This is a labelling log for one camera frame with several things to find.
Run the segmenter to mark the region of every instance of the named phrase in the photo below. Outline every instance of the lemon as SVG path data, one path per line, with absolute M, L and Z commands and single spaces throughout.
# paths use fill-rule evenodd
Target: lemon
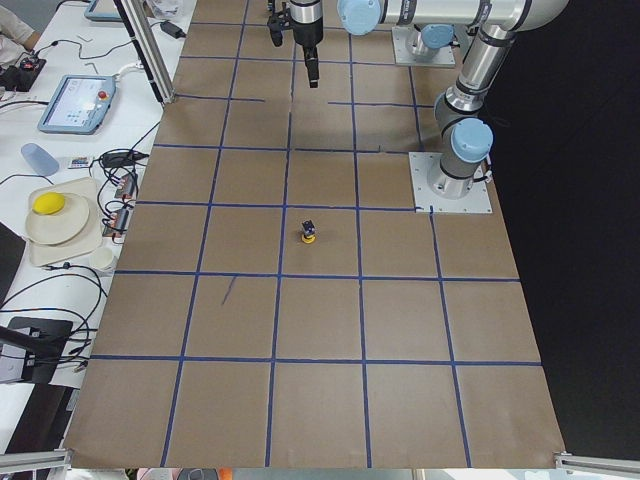
M 60 193 L 43 193 L 33 202 L 33 211 L 40 215 L 53 215 L 64 208 L 64 202 L 64 195 Z

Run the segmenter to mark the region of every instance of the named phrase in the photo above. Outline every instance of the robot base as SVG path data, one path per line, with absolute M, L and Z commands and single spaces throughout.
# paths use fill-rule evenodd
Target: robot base
M 393 37 L 393 52 L 396 56 L 396 65 L 424 66 L 438 68 L 454 68 L 456 59 L 453 57 L 451 47 L 444 47 L 438 52 L 429 56 L 414 55 L 407 49 L 407 37 L 414 31 L 412 25 L 408 27 L 393 27 L 391 29 Z
M 409 153 L 416 212 L 430 213 L 433 209 L 434 213 L 493 213 L 487 185 L 484 182 L 474 183 L 471 191 L 458 200 L 443 198 L 431 190 L 427 182 L 427 172 L 431 165 L 440 161 L 441 156 L 438 152 Z M 482 176 L 480 167 L 476 176 Z

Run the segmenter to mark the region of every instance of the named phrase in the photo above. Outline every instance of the white plate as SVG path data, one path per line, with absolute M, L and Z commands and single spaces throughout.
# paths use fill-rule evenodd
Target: white plate
M 75 237 L 89 220 L 89 204 L 74 193 L 64 194 L 62 210 L 52 215 L 40 215 L 30 210 L 25 228 L 32 241 L 55 245 Z

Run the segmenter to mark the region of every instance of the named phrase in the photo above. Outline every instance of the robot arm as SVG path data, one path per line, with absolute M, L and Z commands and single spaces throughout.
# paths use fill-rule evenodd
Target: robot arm
M 302 46 L 304 63 L 307 67 L 309 87 L 317 88 L 320 72 L 318 68 L 317 45 L 322 41 L 322 0 L 290 0 L 282 3 L 282 10 L 276 11 L 275 0 L 269 0 L 269 30 L 276 47 L 282 45 L 282 32 L 292 30 L 293 38 Z
M 397 25 L 455 24 L 479 27 L 456 83 L 437 100 L 435 117 L 444 152 L 427 174 L 438 195 L 462 198 L 471 189 L 476 167 L 488 155 L 491 129 L 475 118 L 515 41 L 516 32 L 541 27 L 562 12 L 569 0 L 338 0 L 338 15 L 352 35 L 365 35 L 379 23 Z M 289 0 L 284 29 L 302 45 L 311 87 L 318 86 L 316 45 L 322 40 L 321 0 Z M 272 38 L 274 28 L 270 28 Z

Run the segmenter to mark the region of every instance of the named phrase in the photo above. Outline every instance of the person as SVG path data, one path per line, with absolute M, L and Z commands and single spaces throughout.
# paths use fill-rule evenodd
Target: person
M 0 67 L 14 65 L 40 40 L 40 33 L 20 20 L 11 10 L 0 6 Z

